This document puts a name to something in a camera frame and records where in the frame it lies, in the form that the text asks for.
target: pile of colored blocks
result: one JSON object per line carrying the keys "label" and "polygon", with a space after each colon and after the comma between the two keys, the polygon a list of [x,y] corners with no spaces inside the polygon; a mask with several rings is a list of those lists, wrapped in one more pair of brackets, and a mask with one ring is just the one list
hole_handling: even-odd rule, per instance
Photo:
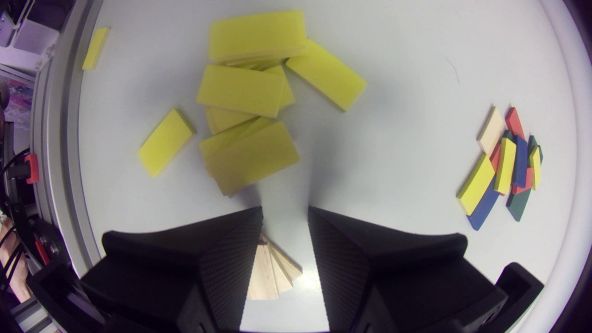
{"label": "pile of colored blocks", "polygon": [[456,195],[471,226],[479,230],[497,198],[506,194],[506,207],[520,221],[530,191],[540,184],[540,146],[532,135],[526,141],[514,107],[505,119],[493,107],[477,141],[483,153]]}

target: wooden block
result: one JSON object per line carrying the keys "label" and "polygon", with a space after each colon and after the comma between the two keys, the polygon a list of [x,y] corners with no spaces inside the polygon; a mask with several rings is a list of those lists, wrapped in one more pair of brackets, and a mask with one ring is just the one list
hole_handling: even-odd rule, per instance
{"label": "wooden block", "polygon": [[99,57],[101,56],[103,46],[105,45],[105,41],[107,40],[110,31],[111,28],[109,27],[100,28],[95,31],[91,43],[88,46],[88,51],[86,51],[86,57],[84,58],[82,69],[88,70],[96,68],[96,64],[99,62]]}
{"label": "wooden block", "polygon": [[280,75],[284,79],[284,91],[282,92],[282,99],[279,102],[279,110],[283,110],[289,105],[292,105],[296,102],[294,99],[294,94],[292,93],[292,88],[290,88],[290,84],[288,83],[288,78],[286,77],[286,73],[282,68],[282,65],[271,67],[270,69],[266,70],[267,73],[274,73]]}
{"label": "wooden block", "polygon": [[483,197],[477,204],[477,207],[473,211],[473,214],[467,216],[467,218],[469,219],[469,223],[471,224],[473,229],[477,231],[481,229],[483,222],[485,222],[485,219],[489,215],[489,212],[493,208],[493,205],[496,203],[497,197],[500,196],[500,194],[493,189],[494,183],[495,177],[489,183],[489,186],[487,187],[485,194],[483,194]]}
{"label": "wooden block", "polygon": [[176,109],[171,110],[138,151],[150,176],[156,177],[193,134],[193,128],[181,113]]}
{"label": "wooden block", "polygon": [[226,110],[209,105],[204,105],[204,111],[206,116],[209,115],[213,119],[219,132],[257,117],[255,114]]}
{"label": "wooden block", "polygon": [[206,166],[225,196],[233,196],[300,160],[282,121],[264,128],[206,159]]}
{"label": "wooden block", "polygon": [[290,282],[302,275],[302,267],[288,258],[274,244],[270,243],[271,255],[278,261],[278,264],[286,274]]}
{"label": "wooden block", "polygon": [[239,137],[236,138],[235,141],[241,140],[244,137],[248,137],[249,135],[256,133],[268,126],[270,126],[271,124],[273,124],[273,121],[271,120],[271,118],[267,118],[267,117],[258,117],[254,123],[251,124],[251,126],[249,126],[249,128],[247,128],[241,135],[239,135]]}
{"label": "wooden block", "polygon": [[538,146],[530,154],[529,160],[532,166],[532,189],[536,191],[540,184],[540,152]]}
{"label": "wooden block", "polygon": [[465,214],[473,214],[494,175],[495,172],[487,154],[482,154],[456,195]]}
{"label": "wooden block", "polygon": [[481,147],[481,150],[486,153],[487,156],[491,156],[505,129],[506,125],[504,119],[499,111],[497,111],[497,107],[492,107],[489,116],[477,137],[479,147]]}
{"label": "wooden block", "polygon": [[294,287],[292,281],[289,280],[288,276],[273,255],[271,256],[271,264],[274,268],[275,285],[278,288],[278,293],[283,293],[292,289]]}
{"label": "wooden block", "polygon": [[500,147],[501,145],[498,143],[496,147],[493,149],[489,160],[491,161],[491,165],[493,166],[493,171],[497,172],[497,164],[500,162]]}
{"label": "wooden block", "polygon": [[286,66],[347,111],[368,84],[315,42],[307,43],[308,53],[288,59]]}
{"label": "wooden block", "polygon": [[508,197],[506,207],[514,217],[514,220],[518,222],[521,220],[524,209],[526,208],[530,191],[531,189],[528,189],[519,194],[510,194]]}
{"label": "wooden block", "polygon": [[526,169],[528,168],[528,143],[519,135],[515,137],[516,159],[514,173],[512,173],[512,185],[526,187]]}
{"label": "wooden block", "polygon": [[532,167],[529,166],[526,169],[526,186],[525,187],[518,187],[516,185],[512,185],[512,194],[519,194],[526,190],[530,190],[532,188]]}
{"label": "wooden block", "polygon": [[526,140],[524,131],[522,130],[522,124],[520,123],[520,118],[518,118],[518,111],[516,111],[515,107],[511,107],[506,114],[506,125],[508,125],[508,129],[512,131],[512,134],[518,135],[523,140]]}
{"label": "wooden block", "polygon": [[209,157],[217,153],[219,150],[228,147],[228,145],[233,143],[236,138],[247,130],[254,122],[255,119],[251,119],[201,141],[199,146],[204,161],[207,161]]}
{"label": "wooden block", "polygon": [[501,139],[500,162],[497,165],[494,188],[502,194],[508,194],[516,160],[516,144],[504,137]]}
{"label": "wooden block", "polygon": [[278,288],[275,284],[274,268],[269,253],[269,245],[257,245],[255,261],[249,280],[248,299],[277,299]]}
{"label": "wooden block", "polygon": [[196,100],[205,105],[275,118],[284,81],[282,76],[273,73],[208,65]]}
{"label": "wooden block", "polygon": [[301,11],[270,12],[213,22],[209,56],[213,62],[305,52],[306,30]]}

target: white table surface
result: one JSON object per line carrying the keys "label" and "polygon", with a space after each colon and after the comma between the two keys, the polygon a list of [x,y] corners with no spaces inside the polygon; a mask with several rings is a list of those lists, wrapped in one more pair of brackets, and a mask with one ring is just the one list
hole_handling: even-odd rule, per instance
{"label": "white table surface", "polygon": [[[465,257],[493,283],[513,261],[547,283],[570,222],[581,130],[569,66],[545,14],[549,3],[557,6],[536,0],[105,0],[96,28],[110,26],[111,34],[97,69],[84,74],[79,118],[85,200],[101,253],[109,230],[168,229],[261,204],[264,232],[304,269],[278,300],[247,300],[241,329],[261,332],[328,329],[309,203],[406,232],[463,233]],[[368,87],[342,113],[288,73],[297,103],[280,118],[301,162],[230,199],[208,176],[197,147],[210,136],[195,102],[208,64],[208,27],[289,9],[303,10],[308,36]],[[476,232],[455,195],[480,155],[475,138],[492,104],[503,113],[517,107],[525,134],[542,146],[543,179],[521,222],[501,197]],[[136,154],[171,108],[186,115],[197,135],[152,179]],[[530,328],[550,327],[563,307],[544,298],[549,289],[565,300],[571,294],[588,250],[573,251],[577,260],[563,262],[571,280],[547,285],[525,320]]]}

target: red wooden block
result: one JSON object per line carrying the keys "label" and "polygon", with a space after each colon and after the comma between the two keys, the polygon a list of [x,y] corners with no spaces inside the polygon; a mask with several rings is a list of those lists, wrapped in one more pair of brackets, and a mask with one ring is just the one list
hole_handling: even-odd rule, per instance
{"label": "red wooden block", "polygon": [[493,149],[493,152],[491,153],[489,160],[491,161],[491,164],[493,165],[493,170],[497,173],[497,164],[500,162],[500,144],[499,143]]}
{"label": "red wooden block", "polygon": [[522,193],[532,187],[532,166],[526,169],[526,187],[512,185],[512,194]]}
{"label": "red wooden block", "polygon": [[514,135],[519,135],[522,139],[526,140],[524,137],[524,131],[522,130],[522,124],[520,123],[520,118],[518,118],[518,111],[516,111],[515,107],[511,107],[508,114],[506,114],[506,125]]}

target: yellow wooden block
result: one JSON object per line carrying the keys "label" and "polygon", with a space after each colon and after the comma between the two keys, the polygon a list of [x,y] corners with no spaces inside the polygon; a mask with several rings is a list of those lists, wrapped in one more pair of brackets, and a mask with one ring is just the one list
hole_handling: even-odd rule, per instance
{"label": "yellow wooden block", "polygon": [[300,54],[306,44],[302,11],[270,12],[213,22],[209,55],[213,62]]}
{"label": "yellow wooden block", "polygon": [[239,135],[239,137],[237,137],[235,141],[248,137],[249,135],[264,129],[270,126],[271,124],[273,124],[271,118],[259,117],[257,120],[255,120],[254,123],[251,124],[251,126],[249,126],[248,129],[246,129],[241,135]]}
{"label": "yellow wooden block", "polygon": [[529,156],[530,166],[532,166],[532,189],[537,190],[540,183],[540,148],[536,147]]}
{"label": "yellow wooden block", "polygon": [[105,45],[105,41],[107,40],[107,36],[109,35],[110,31],[111,28],[109,27],[100,28],[95,31],[94,36],[92,36],[91,43],[88,46],[88,51],[86,51],[86,58],[84,58],[82,69],[96,68],[96,63],[99,62],[103,45]]}
{"label": "yellow wooden block", "polygon": [[171,110],[138,151],[150,176],[155,177],[164,169],[193,134],[194,130],[181,113]]}
{"label": "yellow wooden block", "polygon": [[284,78],[266,72],[208,65],[197,102],[275,118],[284,91]]}
{"label": "yellow wooden block", "polygon": [[225,196],[300,160],[282,121],[268,126],[206,160],[208,170]]}
{"label": "yellow wooden block", "polygon": [[481,133],[479,133],[479,136],[477,137],[479,147],[481,147],[481,150],[486,153],[487,156],[491,156],[493,149],[496,147],[505,129],[506,121],[499,111],[497,111],[497,107],[492,107],[489,117],[487,117],[487,121],[481,129]]}
{"label": "yellow wooden block", "polygon": [[208,127],[210,128],[210,132],[212,133],[212,135],[218,134],[220,132],[220,130],[218,129],[218,126],[216,125],[216,122],[214,121],[214,116],[212,116],[212,112],[211,112],[209,106],[204,105],[204,113],[205,113],[205,118],[208,121]]}
{"label": "yellow wooden block", "polygon": [[213,107],[209,105],[204,105],[204,110],[206,114],[210,115],[213,122],[216,124],[218,131],[229,129],[238,124],[244,123],[247,120],[257,117],[255,114],[226,110],[225,108]]}
{"label": "yellow wooden block", "polygon": [[347,111],[366,88],[366,81],[315,42],[307,43],[307,54],[288,59],[286,66]]}
{"label": "yellow wooden block", "polygon": [[500,160],[497,164],[496,182],[493,189],[501,194],[508,194],[514,172],[514,161],[516,160],[516,144],[507,137],[501,139]]}
{"label": "yellow wooden block", "polygon": [[463,184],[456,194],[456,198],[460,202],[465,214],[473,214],[495,173],[487,154],[482,154],[469,174],[469,177],[467,177],[465,184]]}
{"label": "yellow wooden block", "polygon": [[270,69],[266,70],[267,73],[274,73],[277,75],[281,75],[284,79],[284,91],[282,92],[282,99],[279,102],[279,110],[283,110],[289,105],[296,103],[294,99],[294,94],[292,93],[292,88],[290,88],[290,84],[288,83],[288,78],[286,77],[286,73],[282,68],[282,65],[271,67]]}
{"label": "yellow wooden block", "polygon": [[205,161],[207,161],[210,156],[234,142],[236,138],[239,137],[239,135],[241,135],[245,130],[247,130],[254,122],[255,119],[251,119],[242,124],[234,126],[231,129],[227,129],[214,136],[210,136],[203,141],[200,141],[198,145],[200,147],[201,156]]}

